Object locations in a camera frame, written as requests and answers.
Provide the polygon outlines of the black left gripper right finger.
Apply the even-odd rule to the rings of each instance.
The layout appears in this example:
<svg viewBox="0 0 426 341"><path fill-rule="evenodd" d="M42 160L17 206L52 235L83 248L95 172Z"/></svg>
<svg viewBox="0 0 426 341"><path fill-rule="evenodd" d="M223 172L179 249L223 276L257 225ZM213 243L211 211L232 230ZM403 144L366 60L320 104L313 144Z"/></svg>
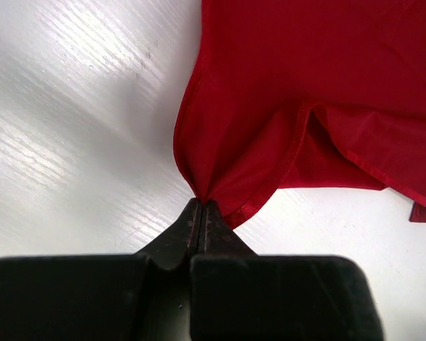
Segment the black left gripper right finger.
<svg viewBox="0 0 426 341"><path fill-rule="evenodd" d="M366 276L342 256L259 256L202 210L190 262L193 340L380 340Z"/></svg>

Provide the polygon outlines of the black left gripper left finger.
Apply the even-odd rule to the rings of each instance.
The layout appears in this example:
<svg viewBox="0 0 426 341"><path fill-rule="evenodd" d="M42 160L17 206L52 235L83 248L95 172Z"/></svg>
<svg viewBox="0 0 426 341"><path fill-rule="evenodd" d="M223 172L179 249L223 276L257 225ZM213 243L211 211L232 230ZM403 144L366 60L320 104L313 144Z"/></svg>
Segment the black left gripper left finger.
<svg viewBox="0 0 426 341"><path fill-rule="evenodd" d="M202 204L133 254L0 258L0 340L188 340Z"/></svg>

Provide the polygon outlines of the red cloth napkin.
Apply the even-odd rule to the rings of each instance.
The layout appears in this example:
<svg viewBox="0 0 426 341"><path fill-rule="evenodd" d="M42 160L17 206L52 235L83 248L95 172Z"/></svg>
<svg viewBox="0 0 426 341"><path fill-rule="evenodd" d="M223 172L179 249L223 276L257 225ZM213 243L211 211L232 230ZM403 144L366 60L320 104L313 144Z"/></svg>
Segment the red cloth napkin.
<svg viewBox="0 0 426 341"><path fill-rule="evenodd" d="M203 1L173 150L230 227L280 188L392 188L426 222L426 1Z"/></svg>

